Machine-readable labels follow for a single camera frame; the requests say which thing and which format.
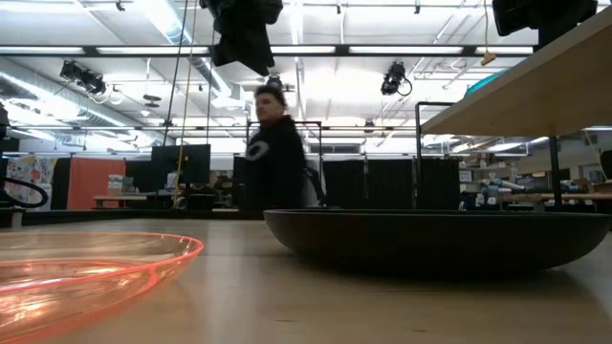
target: desk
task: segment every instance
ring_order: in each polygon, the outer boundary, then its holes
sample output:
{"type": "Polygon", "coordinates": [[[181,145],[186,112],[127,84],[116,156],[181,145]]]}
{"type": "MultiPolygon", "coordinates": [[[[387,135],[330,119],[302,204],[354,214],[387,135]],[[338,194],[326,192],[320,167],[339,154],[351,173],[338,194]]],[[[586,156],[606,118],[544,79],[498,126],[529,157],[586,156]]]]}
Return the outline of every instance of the desk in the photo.
{"type": "MultiPolygon", "coordinates": [[[[544,211],[544,203],[549,200],[553,200],[555,195],[552,193],[543,194],[516,194],[516,195],[500,195],[497,196],[499,203],[509,202],[521,202],[526,203],[534,207],[535,211],[544,211]]],[[[562,200],[576,200],[576,201],[612,201],[612,193],[590,193],[590,194],[561,194],[562,200]]]]}
{"type": "Polygon", "coordinates": [[[146,201],[146,195],[116,195],[116,196],[94,196],[96,208],[104,208],[104,202],[119,202],[119,207],[125,207],[125,203],[129,201],[146,201]]]}
{"type": "Polygon", "coordinates": [[[536,276],[428,282],[310,267],[263,222],[129,220],[33,229],[171,232],[206,246],[178,280],[46,344],[612,342],[612,236],[577,262],[536,276]]]}

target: wooden table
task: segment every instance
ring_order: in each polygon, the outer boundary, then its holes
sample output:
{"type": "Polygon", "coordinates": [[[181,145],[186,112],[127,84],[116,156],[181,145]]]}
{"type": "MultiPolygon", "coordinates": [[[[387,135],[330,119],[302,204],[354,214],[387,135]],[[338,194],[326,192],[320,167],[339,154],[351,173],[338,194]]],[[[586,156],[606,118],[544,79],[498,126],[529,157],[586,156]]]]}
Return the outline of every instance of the wooden table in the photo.
{"type": "Polygon", "coordinates": [[[612,8],[447,108],[423,134],[551,137],[611,125],[612,8]]]}
{"type": "Polygon", "coordinates": [[[166,231],[206,245],[177,281],[46,343],[612,342],[612,237],[576,263],[537,276],[445,283],[315,269],[262,222],[130,220],[32,229],[166,231]]]}
{"type": "Polygon", "coordinates": [[[125,207],[126,202],[130,201],[146,201],[145,195],[130,195],[130,196],[94,196],[96,208],[104,208],[104,202],[119,202],[119,207],[125,207]]]}

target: large black bowl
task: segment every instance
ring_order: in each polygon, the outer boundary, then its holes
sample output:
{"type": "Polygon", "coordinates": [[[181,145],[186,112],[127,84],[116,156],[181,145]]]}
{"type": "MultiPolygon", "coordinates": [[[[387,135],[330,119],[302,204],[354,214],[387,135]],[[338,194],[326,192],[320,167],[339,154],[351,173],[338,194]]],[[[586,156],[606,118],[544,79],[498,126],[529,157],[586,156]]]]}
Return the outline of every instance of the large black bowl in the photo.
{"type": "Polygon", "coordinates": [[[298,255],[354,269],[537,270],[584,256],[611,217],[405,210],[269,210],[268,227],[298,255]]]}

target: storage shelf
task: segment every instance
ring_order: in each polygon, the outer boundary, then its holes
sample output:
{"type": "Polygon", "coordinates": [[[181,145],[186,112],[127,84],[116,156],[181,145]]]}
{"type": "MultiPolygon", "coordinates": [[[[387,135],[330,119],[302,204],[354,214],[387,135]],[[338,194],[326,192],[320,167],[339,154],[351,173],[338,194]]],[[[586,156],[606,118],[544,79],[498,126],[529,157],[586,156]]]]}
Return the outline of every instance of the storage shelf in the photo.
{"type": "Polygon", "coordinates": [[[423,134],[559,136],[612,125],[612,7],[423,124],[423,134]]]}

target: ceiling light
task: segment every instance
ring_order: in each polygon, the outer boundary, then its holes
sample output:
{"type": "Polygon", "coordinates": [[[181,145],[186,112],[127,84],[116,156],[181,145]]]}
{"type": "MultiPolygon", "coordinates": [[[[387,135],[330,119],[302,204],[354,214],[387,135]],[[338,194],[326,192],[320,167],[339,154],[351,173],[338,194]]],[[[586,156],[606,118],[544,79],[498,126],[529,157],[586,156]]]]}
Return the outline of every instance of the ceiling light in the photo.
{"type": "Polygon", "coordinates": [[[505,151],[505,150],[516,148],[519,145],[521,145],[520,142],[500,143],[500,144],[496,144],[493,147],[489,147],[487,149],[487,151],[489,151],[489,152],[502,152],[502,151],[505,151]]]}
{"type": "Polygon", "coordinates": [[[81,47],[0,47],[0,54],[85,54],[81,47]]]}
{"type": "Polygon", "coordinates": [[[99,47],[100,54],[208,54],[207,47],[99,47]]]}
{"type": "Polygon", "coordinates": [[[271,47],[273,54],[333,54],[332,46],[277,46],[271,47]]]}
{"type": "Polygon", "coordinates": [[[595,126],[582,129],[584,131],[612,131],[612,126],[595,126]]]}
{"type": "Polygon", "coordinates": [[[531,140],[529,143],[530,143],[530,144],[536,144],[536,143],[541,143],[541,142],[544,142],[544,141],[546,141],[546,140],[548,140],[548,138],[547,138],[547,137],[541,137],[541,138],[537,138],[537,139],[535,139],[535,140],[531,140]]]}
{"type": "MultiPolygon", "coordinates": [[[[485,54],[486,47],[476,48],[477,54],[485,54]]],[[[533,54],[534,47],[489,47],[490,54],[533,54]]]]}
{"type": "Polygon", "coordinates": [[[350,47],[350,54],[460,54],[462,47],[350,47]]]}

